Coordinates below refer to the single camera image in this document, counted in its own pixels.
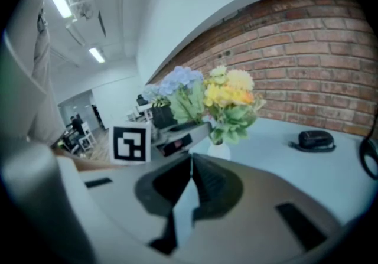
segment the white countertop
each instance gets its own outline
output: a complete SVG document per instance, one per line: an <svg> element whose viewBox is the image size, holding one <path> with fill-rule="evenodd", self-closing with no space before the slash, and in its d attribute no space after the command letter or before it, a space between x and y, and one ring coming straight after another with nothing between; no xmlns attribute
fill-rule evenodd
<svg viewBox="0 0 378 264"><path fill-rule="evenodd" d="M361 166L359 136L327 130L337 146L331 153L305 153L288 147L288 142L298 142L301 131L311 129L318 128L259 118L248 129L249 139L229 145L231 160L289 181L320 202L344 225L368 209L378 182ZM190 151L206 154L209 145L206 138Z"/></svg>

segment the black slot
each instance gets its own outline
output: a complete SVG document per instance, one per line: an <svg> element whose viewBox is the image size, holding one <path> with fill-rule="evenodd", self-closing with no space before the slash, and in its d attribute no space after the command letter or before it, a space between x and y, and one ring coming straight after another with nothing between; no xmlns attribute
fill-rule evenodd
<svg viewBox="0 0 378 264"><path fill-rule="evenodd" d="M276 206L276 209L306 251L315 248L327 239L293 204L280 204Z"/></svg>
<svg viewBox="0 0 378 264"><path fill-rule="evenodd" d="M85 185L86 185L87 188L92 188L92 187L104 185L104 184L111 183L111 182L113 182L113 181L110 180L109 178L101 178L101 179L97 179L97 180L87 181L87 182L85 182Z"/></svg>

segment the white vase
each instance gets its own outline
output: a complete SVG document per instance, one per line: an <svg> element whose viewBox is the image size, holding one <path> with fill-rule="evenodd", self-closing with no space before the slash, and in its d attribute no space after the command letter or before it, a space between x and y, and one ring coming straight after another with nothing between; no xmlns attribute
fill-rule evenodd
<svg viewBox="0 0 378 264"><path fill-rule="evenodd" d="M211 142L207 151L207 155L224 160L231 160L231 151L229 146L225 142L222 142L219 145L215 145Z"/></svg>

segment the floor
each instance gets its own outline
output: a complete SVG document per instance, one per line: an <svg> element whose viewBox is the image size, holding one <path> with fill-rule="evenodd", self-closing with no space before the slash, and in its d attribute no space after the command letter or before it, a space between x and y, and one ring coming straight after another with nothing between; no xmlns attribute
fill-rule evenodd
<svg viewBox="0 0 378 264"><path fill-rule="evenodd" d="M98 128L92 132L97 144L94 150L86 152L86 158L94 161L109 162L109 131L107 129Z"/></svg>

